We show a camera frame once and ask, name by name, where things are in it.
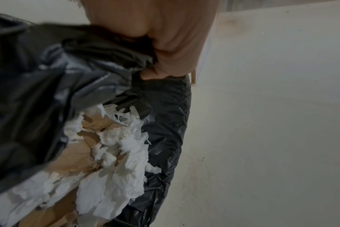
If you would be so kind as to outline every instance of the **trash bag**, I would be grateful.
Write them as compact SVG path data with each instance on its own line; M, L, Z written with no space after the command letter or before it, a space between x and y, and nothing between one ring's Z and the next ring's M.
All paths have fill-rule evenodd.
M152 65L140 51L150 46L125 44L100 27L0 16L0 193L58 156L75 112L130 89L132 75Z
M149 134L149 163L162 173L146 173L145 193L105 226L148 227L181 154L189 77L141 80L138 72L156 60L147 39L129 43L99 27L29 26L8 17L0 16L0 192L58 156L67 143L63 125L75 112L133 105Z
M190 80L185 76L143 81L133 76L132 88L111 103L119 109L135 106L144 121L142 130L149 134L149 163L160 167L161 173L145 173L145 193L105 226L148 227L165 200L179 161L190 114Z

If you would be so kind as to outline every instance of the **black plastic bag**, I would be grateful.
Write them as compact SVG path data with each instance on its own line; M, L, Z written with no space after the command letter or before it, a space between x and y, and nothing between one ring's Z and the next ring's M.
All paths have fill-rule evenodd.
M152 143L149 162L162 173L146 173L145 193L106 226L149 226L181 154L189 78L142 81L136 72L152 64L147 40L124 43L98 27L28 27L4 20L0 17L0 192L62 151L67 143L62 127L75 111L98 103L134 105Z

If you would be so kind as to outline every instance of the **wooden edge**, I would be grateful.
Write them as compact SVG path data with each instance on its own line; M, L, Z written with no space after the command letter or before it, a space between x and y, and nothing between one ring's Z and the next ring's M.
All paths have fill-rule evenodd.
M192 71L191 72L191 84L195 84L196 83L196 71Z

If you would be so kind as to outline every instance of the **crumpled white paper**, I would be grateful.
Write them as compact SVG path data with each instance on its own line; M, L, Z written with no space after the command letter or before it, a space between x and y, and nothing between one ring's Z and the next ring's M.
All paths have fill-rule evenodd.
M94 162L101 169L85 176L83 171L56 173L40 171L30 179L0 194L0 225L11 227L34 208L48 208L78 187L77 211L79 227L95 226L98 220L111 220L122 209L144 193L145 171L161 173L159 167L148 163L148 134L141 132L143 121L135 107L130 112L116 110L116 105L97 105L80 113L65 124L64 132L68 143L83 139L77 134L84 130L83 115L100 113L120 124L97 132L101 141L92 147Z

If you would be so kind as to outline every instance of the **hand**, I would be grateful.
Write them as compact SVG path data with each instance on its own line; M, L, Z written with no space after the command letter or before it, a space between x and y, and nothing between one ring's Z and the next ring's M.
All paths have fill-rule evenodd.
M83 0L92 24L127 37L152 39L158 62L147 79L183 76L196 68L219 0Z

